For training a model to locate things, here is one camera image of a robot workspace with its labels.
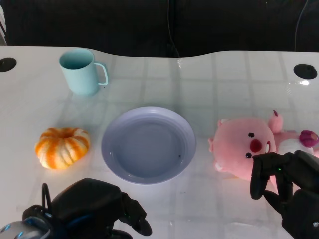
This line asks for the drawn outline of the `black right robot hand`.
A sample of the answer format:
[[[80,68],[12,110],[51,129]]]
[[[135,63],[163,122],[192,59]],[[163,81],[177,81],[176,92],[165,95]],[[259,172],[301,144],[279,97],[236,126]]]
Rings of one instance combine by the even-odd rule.
[[[319,237],[319,160],[297,150],[253,156],[250,195],[264,197],[295,239]]]

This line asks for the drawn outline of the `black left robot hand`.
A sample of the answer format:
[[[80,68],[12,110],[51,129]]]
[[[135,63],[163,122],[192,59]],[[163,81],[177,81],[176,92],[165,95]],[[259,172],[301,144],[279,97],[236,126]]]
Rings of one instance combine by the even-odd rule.
[[[146,212],[118,186],[84,178],[51,199],[47,184],[42,185],[42,204],[33,205],[22,220],[44,232],[46,239],[130,239],[132,236],[114,229],[119,220],[143,236],[152,228]]]

